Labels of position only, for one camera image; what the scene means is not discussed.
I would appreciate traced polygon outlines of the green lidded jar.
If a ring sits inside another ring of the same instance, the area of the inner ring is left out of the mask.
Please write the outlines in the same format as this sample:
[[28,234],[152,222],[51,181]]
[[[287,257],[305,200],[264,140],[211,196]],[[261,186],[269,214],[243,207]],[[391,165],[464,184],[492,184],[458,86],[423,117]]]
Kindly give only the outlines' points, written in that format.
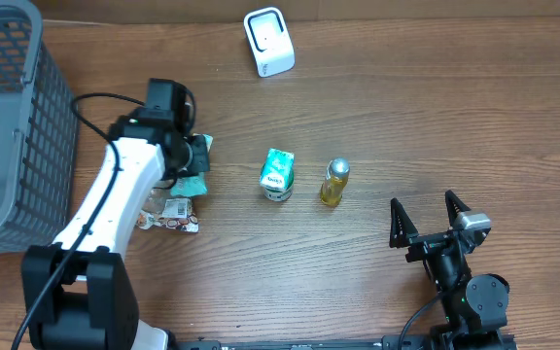
[[287,200],[293,193],[295,155],[270,148],[261,169],[259,184],[272,201]]

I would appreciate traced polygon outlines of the brown Pantree snack pouch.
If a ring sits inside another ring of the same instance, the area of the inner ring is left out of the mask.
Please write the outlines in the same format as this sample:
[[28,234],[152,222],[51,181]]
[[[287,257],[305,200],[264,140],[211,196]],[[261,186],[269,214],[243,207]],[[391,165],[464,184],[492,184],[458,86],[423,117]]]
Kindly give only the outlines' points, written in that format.
[[171,196],[168,190],[152,189],[138,216],[136,226],[198,233],[199,221],[188,197]]

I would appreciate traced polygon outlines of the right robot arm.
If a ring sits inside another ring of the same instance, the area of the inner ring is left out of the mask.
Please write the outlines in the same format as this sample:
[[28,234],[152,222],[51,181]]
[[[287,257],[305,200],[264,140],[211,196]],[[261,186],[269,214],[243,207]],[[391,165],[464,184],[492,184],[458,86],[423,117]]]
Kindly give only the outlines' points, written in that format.
[[[480,246],[492,228],[487,214],[474,211],[453,191],[445,193],[449,228],[422,235],[402,204],[391,200],[389,246],[405,248],[409,263],[423,264],[437,294],[405,323],[396,337],[382,342],[389,349],[510,350],[517,344],[501,332],[508,324],[509,283],[498,274],[472,275],[467,255]],[[446,322],[426,335],[410,337],[413,323],[440,303]]]

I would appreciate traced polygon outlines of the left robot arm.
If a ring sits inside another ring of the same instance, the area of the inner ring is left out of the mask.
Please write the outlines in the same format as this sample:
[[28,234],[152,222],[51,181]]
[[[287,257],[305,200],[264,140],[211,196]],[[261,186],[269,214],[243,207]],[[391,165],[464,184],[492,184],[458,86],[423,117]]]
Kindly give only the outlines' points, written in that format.
[[165,349],[167,332],[139,318],[123,266],[133,228],[152,189],[209,169],[208,137],[182,136],[167,122],[123,116],[108,131],[94,183],[77,213],[21,263],[24,335],[35,349]]

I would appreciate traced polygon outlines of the teal packet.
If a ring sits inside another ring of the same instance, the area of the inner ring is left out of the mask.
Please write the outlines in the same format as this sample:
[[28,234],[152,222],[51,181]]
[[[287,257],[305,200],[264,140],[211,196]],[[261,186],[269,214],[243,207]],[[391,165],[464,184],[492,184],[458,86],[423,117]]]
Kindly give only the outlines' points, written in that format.
[[[208,134],[203,134],[209,141],[209,151],[213,143],[213,137]],[[205,182],[204,173],[199,173],[194,176],[180,177],[176,180],[174,186],[170,189],[170,195],[174,197],[195,197],[200,195],[207,195],[208,189]]]

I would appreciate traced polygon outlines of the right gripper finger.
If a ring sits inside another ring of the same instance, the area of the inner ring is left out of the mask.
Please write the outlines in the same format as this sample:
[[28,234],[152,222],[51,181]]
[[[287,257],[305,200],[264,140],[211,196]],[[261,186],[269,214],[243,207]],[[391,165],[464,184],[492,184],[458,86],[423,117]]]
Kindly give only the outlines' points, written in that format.
[[466,228],[468,226],[467,213],[472,209],[452,190],[446,191],[444,196],[449,225],[452,228]]
[[389,246],[391,248],[404,248],[417,238],[419,232],[409,219],[401,203],[393,198],[391,200],[391,229]]

